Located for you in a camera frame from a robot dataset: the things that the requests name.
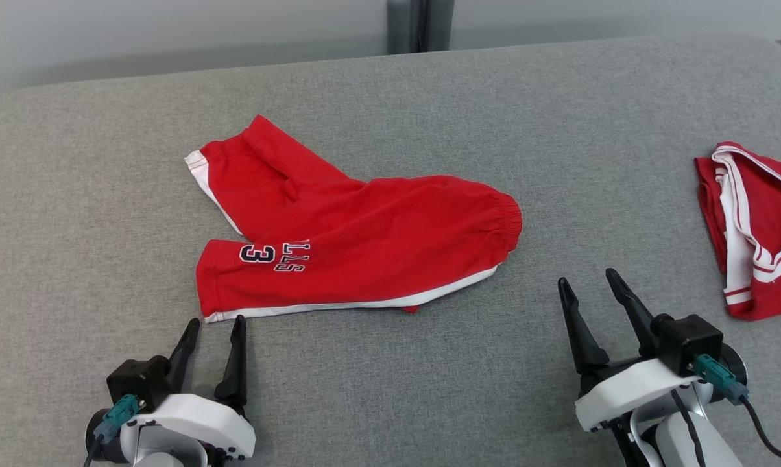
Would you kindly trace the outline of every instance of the folded clothing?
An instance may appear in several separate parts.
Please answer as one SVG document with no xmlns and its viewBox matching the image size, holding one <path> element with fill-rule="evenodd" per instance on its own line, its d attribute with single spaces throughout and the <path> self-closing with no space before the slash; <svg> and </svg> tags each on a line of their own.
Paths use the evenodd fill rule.
<svg viewBox="0 0 781 467">
<path fill-rule="evenodd" d="M 781 315 L 781 162 L 726 141 L 695 163 L 728 312 L 746 320 Z"/>
<path fill-rule="evenodd" d="M 514 199 L 447 175 L 352 180 L 262 116 L 186 158 L 249 242 L 197 266 L 206 322 L 332 308 L 414 311 L 494 273 L 518 243 Z"/>
</svg>

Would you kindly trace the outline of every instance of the gray cushion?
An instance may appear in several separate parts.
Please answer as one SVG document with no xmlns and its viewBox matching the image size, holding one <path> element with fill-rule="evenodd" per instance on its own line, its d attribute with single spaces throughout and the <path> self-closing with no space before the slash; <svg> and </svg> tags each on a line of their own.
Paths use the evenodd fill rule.
<svg viewBox="0 0 781 467">
<path fill-rule="evenodd" d="M 237 239 L 183 163 L 266 115 L 356 178 L 452 174 L 521 204 L 494 277 L 397 310 L 249 323 L 249 465 L 619 465 L 575 419 L 556 280 L 614 359 L 637 344 L 603 277 L 698 313 L 749 364 L 781 446 L 781 317 L 725 313 L 692 159 L 734 139 L 781 160 L 781 47 L 710 36 L 451 51 L 81 82 L 0 95 L 0 465 L 79 465 L 105 376 L 168 355 L 198 316 L 208 239 Z M 231 322 L 204 326 L 209 395 Z M 781 465 L 742 408 L 710 418 Z"/>
</svg>

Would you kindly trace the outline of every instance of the red shorts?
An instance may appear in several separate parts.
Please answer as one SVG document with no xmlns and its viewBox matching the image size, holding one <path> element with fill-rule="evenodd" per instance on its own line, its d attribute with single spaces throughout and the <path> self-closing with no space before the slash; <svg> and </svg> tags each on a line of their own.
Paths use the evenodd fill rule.
<svg viewBox="0 0 781 467">
<path fill-rule="evenodd" d="M 406 307 L 487 278 L 518 243 L 514 199 L 447 175 L 352 180 L 262 116 L 186 157 L 249 242 L 210 240 L 197 266 L 206 322 Z"/>
</svg>

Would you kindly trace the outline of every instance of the black cable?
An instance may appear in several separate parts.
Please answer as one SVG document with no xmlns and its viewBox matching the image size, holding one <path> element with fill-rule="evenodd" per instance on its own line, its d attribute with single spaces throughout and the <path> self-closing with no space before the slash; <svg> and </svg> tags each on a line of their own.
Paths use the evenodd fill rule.
<svg viewBox="0 0 781 467">
<path fill-rule="evenodd" d="M 693 445 L 696 448 L 696 462 L 699 463 L 699 467 L 705 467 L 704 454 L 702 453 L 702 443 L 699 442 L 699 434 L 696 433 L 696 426 L 693 424 L 693 420 L 690 418 L 688 408 L 684 405 L 684 401 L 679 397 L 678 392 L 675 389 L 670 391 L 670 396 L 673 396 L 673 401 L 678 405 L 679 411 L 682 413 L 684 423 L 688 424 L 688 432 L 690 432 L 690 440 L 693 440 Z"/>
<path fill-rule="evenodd" d="M 97 449 L 99 449 L 100 444 L 102 444 L 102 438 L 103 436 L 99 435 L 99 437 L 93 441 L 91 450 L 88 451 L 88 457 L 85 458 L 85 464 L 83 464 L 82 467 L 91 467 L 91 461 L 93 461 L 93 456 L 97 454 Z"/>
<path fill-rule="evenodd" d="M 765 435 L 765 430 L 762 429 L 762 424 L 759 422 L 759 417 L 756 416 L 756 411 L 753 410 L 753 405 L 751 405 L 749 399 L 746 396 L 740 396 L 739 399 L 743 402 L 743 405 L 745 405 L 746 410 L 749 412 L 749 416 L 751 416 L 751 422 L 754 422 L 756 434 L 759 435 L 760 440 L 762 440 L 762 444 L 765 444 L 765 447 L 767 447 L 768 450 L 773 453 L 773 455 L 781 458 L 781 450 L 777 449 L 776 446 L 771 444 L 771 441 L 768 440 L 767 435 Z"/>
</svg>

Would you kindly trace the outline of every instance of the white stripe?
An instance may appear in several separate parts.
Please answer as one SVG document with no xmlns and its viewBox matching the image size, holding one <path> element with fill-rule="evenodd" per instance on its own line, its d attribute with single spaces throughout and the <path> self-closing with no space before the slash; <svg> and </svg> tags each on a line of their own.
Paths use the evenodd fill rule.
<svg viewBox="0 0 781 467">
<path fill-rule="evenodd" d="M 189 166 L 189 172 L 194 175 L 195 180 L 197 180 L 197 184 L 200 186 L 200 189 L 203 190 L 203 192 L 206 193 L 206 196 L 209 196 L 209 198 L 214 201 L 216 205 L 218 205 L 218 208 L 221 209 L 221 213 L 224 213 L 224 217 L 227 221 L 230 221 L 232 228 L 234 228 L 237 234 L 243 235 L 240 233 L 237 225 L 234 224 L 232 218 L 230 218 L 226 211 L 224 211 L 224 207 L 221 206 L 221 203 L 218 203 L 218 199 L 215 198 L 215 194 L 212 193 L 212 188 L 209 186 L 209 162 L 206 160 L 206 157 L 203 156 L 201 151 L 196 150 L 195 152 L 189 154 L 189 156 L 186 156 L 186 165 Z"/>
<path fill-rule="evenodd" d="M 740 293 L 734 293 L 734 295 L 725 296 L 725 302 L 728 305 L 741 304 L 742 302 L 747 302 L 750 299 L 751 299 L 750 290 L 746 290 L 745 292 L 740 292 Z"/>
<path fill-rule="evenodd" d="M 726 248 L 726 274 L 725 292 L 745 289 L 751 285 L 751 273 L 753 271 L 753 254 L 755 253 L 750 241 L 737 228 L 734 216 L 734 197 L 732 197 L 732 181 L 730 175 L 723 175 L 720 181 L 722 195 L 719 203 L 722 204 L 722 212 L 725 215 L 725 242 Z"/>
<path fill-rule="evenodd" d="M 233 311 L 219 311 L 218 313 L 212 313 L 210 316 L 204 317 L 206 322 L 221 322 L 228 319 L 235 319 L 237 316 L 245 317 L 273 317 L 278 315 L 286 315 L 289 313 L 303 313 L 304 311 L 314 310 L 335 310 L 341 308 L 401 308 L 401 307 L 413 307 L 414 305 L 425 304 L 436 298 L 455 292 L 456 290 L 468 287 L 473 283 L 479 283 L 485 278 L 491 277 L 494 271 L 497 270 L 497 266 L 485 271 L 477 272 L 467 278 L 459 279 L 455 283 L 450 283 L 437 289 L 426 290 L 425 292 L 415 293 L 409 296 L 400 296 L 399 298 L 391 298 L 390 300 L 381 300 L 378 302 L 344 302 L 343 304 L 305 304 L 305 305 L 289 305 L 289 307 L 264 307 L 264 308 L 240 308 Z"/>
<path fill-rule="evenodd" d="M 765 272 L 760 271 L 758 269 L 753 270 L 753 277 L 756 278 L 758 281 L 762 281 L 762 283 L 770 283 L 770 281 L 775 280 L 776 278 L 779 278 L 781 276 L 781 250 L 777 252 L 777 254 L 772 257 L 771 252 L 768 252 L 767 249 L 762 248 L 761 245 L 759 245 L 758 242 L 756 242 L 756 239 L 751 234 L 751 224 L 750 224 L 750 218 L 749 218 L 749 204 L 747 203 L 747 193 L 745 192 L 745 186 L 743 185 L 743 181 L 741 181 L 741 176 L 739 173 L 738 166 L 736 165 L 734 161 L 734 156 L 731 154 L 731 152 L 735 152 L 737 154 L 740 154 L 741 156 L 746 157 L 750 162 L 755 163 L 756 166 L 763 169 L 764 171 L 768 172 L 768 174 L 771 174 L 773 177 L 777 178 L 781 182 L 781 174 L 777 174 L 777 172 L 773 171 L 770 167 L 762 163 L 760 160 L 757 160 L 755 157 L 751 156 L 751 154 L 740 150 L 740 148 L 737 148 L 735 146 L 731 145 L 725 145 L 720 146 L 717 148 L 717 150 L 713 154 L 714 160 L 717 162 L 723 163 L 726 167 L 728 167 L 729 174 L 732 175 L 734 178 L 732 182 L 734 183 L 734 195 L 737 196 L 737 199 L 739 201 L 738 204 L 738 212 L 740 216 L 740 223 L 738 225 L 738 228 L 745 234 L 747 239 L 754 243 L 756 247 L 758 248 L 758 251 L 755 251 L 754 254 L 756 256 L 756 253 L 759 252 L 759 259 L 755 260 L 754 263 L 756 266 L 759 266 L 763 269 L 770 269 L 772 272 Z"/>
</svg>

